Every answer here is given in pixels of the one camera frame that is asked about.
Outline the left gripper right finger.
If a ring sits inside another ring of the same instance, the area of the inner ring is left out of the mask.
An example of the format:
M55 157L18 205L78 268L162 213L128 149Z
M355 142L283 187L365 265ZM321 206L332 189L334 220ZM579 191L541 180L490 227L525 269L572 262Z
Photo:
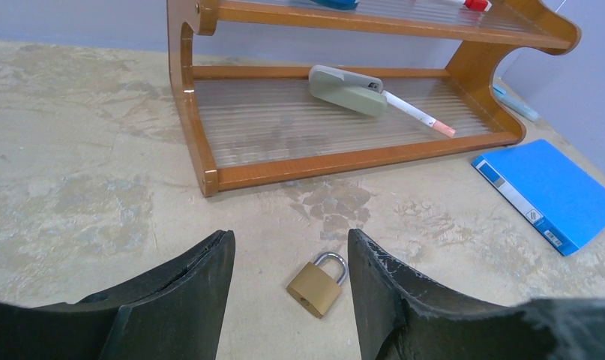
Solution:
M605 298L482 301L348 234L363 359L605 359Z

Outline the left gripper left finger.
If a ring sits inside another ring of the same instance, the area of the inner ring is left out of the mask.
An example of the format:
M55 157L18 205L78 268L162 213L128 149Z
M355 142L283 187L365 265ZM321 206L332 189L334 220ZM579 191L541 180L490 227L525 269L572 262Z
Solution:
M74 304L0 302L0 359L214 359L235 259L218 230Z

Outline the brass padlock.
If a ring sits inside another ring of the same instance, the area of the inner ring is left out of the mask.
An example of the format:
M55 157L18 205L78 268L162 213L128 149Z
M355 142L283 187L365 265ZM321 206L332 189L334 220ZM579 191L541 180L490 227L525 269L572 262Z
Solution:
M322 270L326 260L334 260L342 270L338 278ZM326 315L342 292L342 285L349 275L347 261L338 253L321 253L313 262L308 262L287 285L286 291L305 310L316 318Z

